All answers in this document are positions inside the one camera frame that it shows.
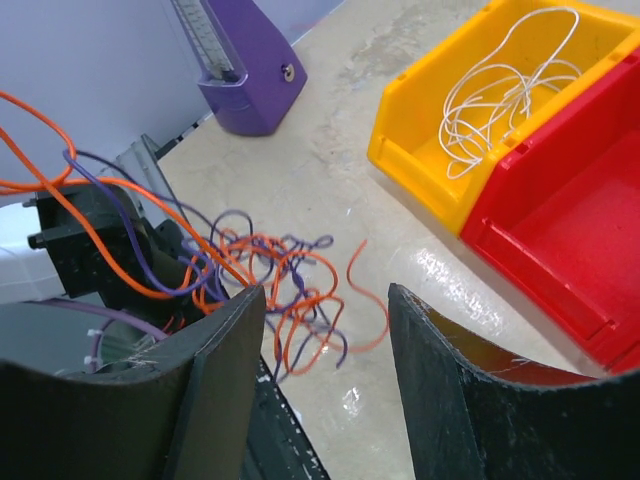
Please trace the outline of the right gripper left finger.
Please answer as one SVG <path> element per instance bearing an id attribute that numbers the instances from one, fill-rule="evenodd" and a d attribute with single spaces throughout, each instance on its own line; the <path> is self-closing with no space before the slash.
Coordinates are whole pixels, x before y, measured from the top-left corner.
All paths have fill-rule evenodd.
<path id="1" fill-rule="evenodd" d="M 236 479 L 248 435 L 265 296 L 213 314 L 96 374 L 1 365 L 5 479 Z"/>

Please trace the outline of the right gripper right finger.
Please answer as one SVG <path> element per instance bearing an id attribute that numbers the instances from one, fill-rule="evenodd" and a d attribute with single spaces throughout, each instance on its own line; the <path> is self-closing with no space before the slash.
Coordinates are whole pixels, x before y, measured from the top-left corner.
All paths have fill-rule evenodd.
<path id="1" fill-rule="evenodd" d="M 388 290 L 419 479 L 635 479 L 639 374 L 600 379 L 521 357 Z"/>

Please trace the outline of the red double compartment bin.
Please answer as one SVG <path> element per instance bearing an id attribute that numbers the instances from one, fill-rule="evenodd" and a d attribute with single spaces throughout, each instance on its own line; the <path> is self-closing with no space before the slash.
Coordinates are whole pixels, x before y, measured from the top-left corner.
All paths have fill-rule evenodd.
<path id="1" fill-rule="evenodd" d="M 462 241 L 604 370 L 639 365 L 639 56 L 495 167 Z"/>

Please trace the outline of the yellow plastic bin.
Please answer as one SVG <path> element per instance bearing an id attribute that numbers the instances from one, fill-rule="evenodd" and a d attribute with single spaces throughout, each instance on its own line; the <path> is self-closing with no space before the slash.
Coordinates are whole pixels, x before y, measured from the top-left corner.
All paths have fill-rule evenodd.
<path id="1" fill-rule="evenodd" d="M 385 88 L 369 160 L 459 234 L 497 164 L 638 44 L 630 14 L 492 1 Z"/>

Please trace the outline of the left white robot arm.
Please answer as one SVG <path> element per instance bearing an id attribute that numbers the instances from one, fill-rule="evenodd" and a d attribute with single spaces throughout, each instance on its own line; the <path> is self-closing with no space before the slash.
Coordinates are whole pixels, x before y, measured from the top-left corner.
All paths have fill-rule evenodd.
<path id="1" fill-rule="evenodd" d="M 135 281 L 151 284 L 140 264 L 147 261 L 166 287 L 182 283 L 189 254 L 185 234 L 172 219 L 152 225 L 128 193 L 114 186 L 105 194 L 93 185 L 68 187 L 65 199 L 79 210 L 118 265 Z M 1 209 L 1 301 L 14 304 L 96 293 L 110 309 L 147 320 L 171 314 L 188 320 L 201 312 L 190 296 L 154 299 L 122 280 L 108 265 L 78 220 L 51 194 Z"/>

